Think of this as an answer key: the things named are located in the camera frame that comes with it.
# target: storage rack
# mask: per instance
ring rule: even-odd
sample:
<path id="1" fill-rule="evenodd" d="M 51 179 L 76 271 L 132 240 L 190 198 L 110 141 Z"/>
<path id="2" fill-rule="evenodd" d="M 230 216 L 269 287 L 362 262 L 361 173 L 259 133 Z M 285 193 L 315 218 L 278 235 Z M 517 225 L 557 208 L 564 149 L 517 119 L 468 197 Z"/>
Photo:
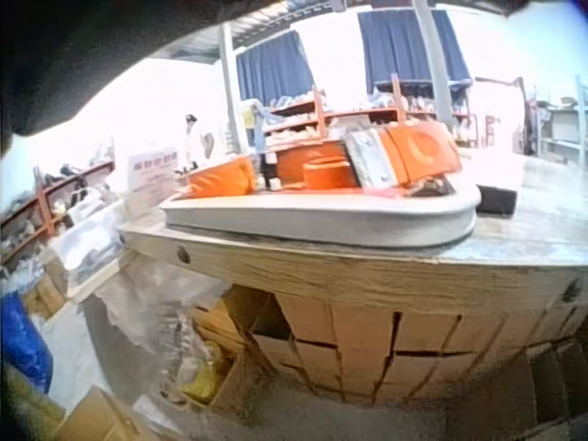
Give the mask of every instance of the storage rack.
<path id="1" fill-rule="evenodd" d="M 303 121 L 296 121 L 293 123 L 286 123 L 286 124 L 276 124 L 273 126 L 266 127 L 264 129 L 265 134 L 269 134 L 275 131 L 281 130 L 303 130 L 307 126 L 318 126 L 319 136 L 317 138 L 309 138 L 305 140 L 293 140 L 293 141 L 284 141 L 280 143 L 272 144 L 268 146 L 268 150 L 271 151 L 280 151 L 285 150 L 291 147 L 303 146 L 303 145 L 316 145 L 321 144 L 327 140 L 327 130 L 326 127 L 328 126 L 329 122 L 334 118 L 339 117 L 349 117 L 349 116 L 358 116 L 358 115 L 367 115 L 370 120 L 378 120 L 378 119 L 385 119 L 389 121 L 405 121 L 407 116 L 412 117 L 435 117 L 435 112 L 428 112 L 425 110 L 405 110 L 402 106 L 399 106 L 401 103 L 401 85 L 402 84 L 428 84 L 430 82 L 426 81 L 417 81 L 417 82 L 405 82 L 401 81 L 397 74 L 393 73 L 391 76 L 391 81 L 386 83 L 385 85 L 382 84 L 384 87 L 391 88 L 392 93 L 394 94 L 394 102 L 396 103 L 395 106 L 390 107 L 374 107 L 374 108 L 364 108 L 364 109 L 355 109 L 355 110 L 347 110 L 347 111 L 324 111 L 322 107 L 322 99 L 321 94 L 317 87 L 314 85 L 312 87 L 313 98 L 308 99 L 305 101 L 301 101 L 291 106 L 281 107 L 281 108 L 273 108 L 271 112 L 279 115 L 279 116 L 290 116 L 296 115 L 299 113 L 309 113 L 313 110 L 316 112 L 317 118 L 316 119 L 308 119 Z M 476 116 L 469 112 L 469 103 L 467 102 L 467 113 L 460 113 L 460 112 L 453 112 L 453 116 L 457 119 L 472 119 L 474 118 L 474 123 L 476 127 L 476 141 L 474 141 L 474 146 L 478 145 L 478 121 Z"/>
<path id="2" fill-rule="evenodd" d="M 24 250 L 28 245 L 33 243 L 33 241 L 41 235 L 47 234 L 50 237 L 56 235 L 55 224 L 61 221 L 65 215 L 51 215 L 51 210 L 49 208 L 48 202 L 48 197 L 51 194 L 55 193 L 56 191 L 64 187 L 67 187 L 70 184 L 73 184 L 79 176 L 89 176 L 104 169 L 109 169 L 110 171 L 114 170 L 114 161 L 106 161 L 104 163 L 96 164 L 84 170 L 79 175 L 67 177 L 63 179 L 63 181 L 60 181 L 50 187 L 43 188 L 40 170 L 38 167 L 35 167 L 33 169 L 33 173 L 35 176 L 35 197 L 30 199 L 25 204 L 23 204 L 22 207 L 20 207 L 17 211 L 12 213 L 8 218 L 3 219 L 1 225 L 2 229 L 4 229 L 5 226 L 8 225 L 10 222 L 20 217 L 29 209 L 33 209 L 37 206 L 39 207 L 40 216 L 42 218 L 43 224 L 31 236 L 29 236 L 27 239 L 19 243 L 14 250 L 10 251 L 10 253 L 8 254 L 2 255 L 2 265 L 8 263 L 14 256 L 19 254 L 22 250 Z"/>

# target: orange container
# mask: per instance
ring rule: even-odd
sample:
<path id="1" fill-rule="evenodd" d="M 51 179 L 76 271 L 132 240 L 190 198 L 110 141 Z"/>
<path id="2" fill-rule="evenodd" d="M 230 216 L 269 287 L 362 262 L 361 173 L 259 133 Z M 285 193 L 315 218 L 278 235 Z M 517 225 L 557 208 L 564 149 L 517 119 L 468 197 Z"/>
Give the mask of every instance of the orange container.
<path id="1" fill-rule="evenodd" d="M 188 175 L 188 180 L 188 188 L 182 191 L 184 198 L 243 196 L 255 190 L 254 166 L 246 156 L 196 170 Z"/>
<path id="2" fill-rule="evenodd" d="M 437 121 L 399 124 L 381 133 L 394 170 L 405 170 L 408 180 L 456 172 L 461 169 L 458 147 L 447 128 Z"/>
<path id="3" fill-rule="evenodd" d="M 330 156 L 307 162 L 303 167 L 309 190 L 358 187 L 351 164 L 344 156 Z"/>

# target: plastic bag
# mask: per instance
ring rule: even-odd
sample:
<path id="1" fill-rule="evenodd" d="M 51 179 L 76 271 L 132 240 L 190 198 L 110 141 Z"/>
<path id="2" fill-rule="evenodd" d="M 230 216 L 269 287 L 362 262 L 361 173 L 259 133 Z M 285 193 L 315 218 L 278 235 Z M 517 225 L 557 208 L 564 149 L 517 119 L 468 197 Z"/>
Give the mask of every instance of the plastic bag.
<path id="1" fill-rule="evenodd" d="M 25 311 L 18 292 L 2 298 L 3 360 L 22 372 L 41 392 L 47 393 L 53 376 L 53 357 Z"/>

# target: cardboard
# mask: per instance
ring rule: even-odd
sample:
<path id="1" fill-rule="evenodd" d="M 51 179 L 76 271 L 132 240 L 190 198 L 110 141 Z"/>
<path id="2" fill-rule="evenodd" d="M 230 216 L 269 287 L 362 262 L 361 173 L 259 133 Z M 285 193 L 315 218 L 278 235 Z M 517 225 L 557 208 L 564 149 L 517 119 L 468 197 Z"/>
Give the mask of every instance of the cardboard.
<path id="1" fill-rule="evenodd" d="M 307 372 L 309 381 L 313 386 L 319 386 L 330 390 L 341 390 L 341 379 L 331 372 L 313 370 Z"/>
<path id="2" fill-rule="evenodd" d="M 339 390 L 330 390 L 328 388 L 321 388 L 321 387 L 313 387 L 312 390 L 314 393 L 321 397 L 326 398 L 327 400 L 333 401 L 343 401 L 343 393 Z"/>
<path id="3" fill-rule="evenodd" d="M 230 336 L 215 333 L 203 326 L 195 325 L 195 329 L 204 340 L 212 340 L 233 354 L 241 354 L 246 348 L 241 336 L 239 336 L 240 340 L 233 340 Z"/>
<path id="4" fill-rule="evenodd" d="M 586 315 L 588 315 L 588 307 L 575 308 L 569 319 L 564 323 L 560 338 L 573 337 L 586 319 Z"/>
<path id="5" fill-rule="evenodd" d="M 572 340 L 558 345 L 556 353 L 561 366 L 570 416 L 588 413 L 588 363 L 580 344 Z"/>
<path id="6" fill-rule="evenodd" d="M 382 357 L 390 353 L 393 311 L 376 308 L 331 305 L 337 345 L 345 350 L 371 352 Z"/>
<path id="7" fill-rule="evenodd" d="M 371 379 L 352 379 L 349 377 L 341 377 L 343 392 L 345 394 L 352 393 L 355 395 L 363 395 L 371 397 L 376 390 L 376 381 Z"/>
<path id="8" fill-rule="evenodd" d="M 437 362 L 434 356 L 394 355 L 384 375 L 384 383 L 417 386 L 427 378 Z"/>
<path id="9" fill-rule="evenodd" d="M 509 313 L 492 346 L 501 348 L 525 346 L 531 340 L 534 331 L 538 329 L 542 318 L 543 311 Z"/>
<path id="10" fill-rule="evenodd" d="M 233 285 L 214 308 L 194 307 L 193 318 L 198 325 L 239 341 L 237 336 L 249 331 L 267 299 L 264 291 Z"/>
<path id="11" fill-rule="evenodd" d="M 242 416 L 260 370 L 247 351 L 238 355 L 232 363 L 219 391 L 208 404 L 194 400 L 182 393 L 192 405 L 229 416 Z"/>
<path id="12" fill-rule="evenodd" d="M 365 395 L 356 395 L 354 393 L 344 393 L 345 402 L 347 404 L 354 404 L 355 406 L 371 406 L 374 403 L 374 398 Z"/>
<path id="13" fill-rule="evenodd" d="M 328 303 L 293 296 L 276 297 L 297 340 L 336 345 Z"/>
<path id="14" fill-rule="evenodd" d="M 337 350 L 334 347 L 297 341 L 296 348 L 309 377 L 315 371 L 341 374 Z"/>
<path id="15" fill-rule="evenodd" d="M 131 408 L 92 386 L 57 429 L 55 441 L 158 441 Z"/>
<path id="16" fill-rule="evenodd" d="M 344 376 L 380 381 L 386 357 L 374 352 L 344 349 L 341 351 L 341 370 Z"/>
<path id="17" fill-rule="evenodd" d="M 286 366 L 282 364 L 275 365 L 277 372 L 284 377 L 295 380 L 300 384 L 308 384 L 308 379 L 303 369 L 299 367 Z"/>
<path id="18" fill-rule="evenodd" d="M 572 312 L 573 307 L 567 305 L 558 305 L 547 310 L 537 329 L 531 335 L 529 344 L 535 345 L 557 340 L 560 336 L 561 328 L 568 321 L 568 317 Z"/>
<path id="19" fill-rule="evenodd" d="M 382 383 L 376 391 L 376 403 L 386 404 L 405 400 L 415 389 L 413 384 Z"/>
<path id="20" fill-rule="evenodd" d="M 457 319 L 456 315 L 403 313 L 394 350 L 441 352 Z"/>
<path id="21" fill-rule="evenodd" d="M 460 386 L 456 383 L 426 383 L 413 394 L 412 398 L 427 400 L 453 398 L 459 391 Z"/>
<path id="22" fill-rule="evenodd" d="M 428 381 L 431 383 L 458 382 L 466 375 L 475 359 L 476 354 L 441 356 Z"/>
<path id="23" fill-rule="evenodd" d="M 469 314 L 459 320 L 456 331 L 449 337 L 444 352 L 482 352 L 498 332 L 504 314 Z"/>
<path id="24" fill-rule="evenodd" d="M 251 334 L 274 368 L 279 365 L 302 367 L 288 323 L 272 299 L 255 320 Z"/>
<path id="25" fill-rule="evenodd" d="M 447 438 L 523 438 L 564 421 L 569 399 L 561 374 L 551 345 L 521 352 L 498 377 L 449 407 Z"/>

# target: concrete floor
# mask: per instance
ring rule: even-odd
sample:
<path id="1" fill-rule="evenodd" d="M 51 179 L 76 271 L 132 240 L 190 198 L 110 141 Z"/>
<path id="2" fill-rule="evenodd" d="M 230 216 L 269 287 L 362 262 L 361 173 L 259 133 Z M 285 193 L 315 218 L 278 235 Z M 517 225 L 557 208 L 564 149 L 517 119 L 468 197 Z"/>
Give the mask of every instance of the concrete floor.
<path id="1" fill-rule="evenodd" d="M 95 384 L 152 421 L 198 440 L 444 438 L 443 408 L 362 408 L 318 398 L 281 379 L 259 391 L 248 425 L 213 413 L 179 412 L 150 393 L 157 357 L 110 325 L 104 303 L 95 296 L 79 306 L 66 304 L 41 333 L 54 359 L 49 395 L 68 412 Z"/>

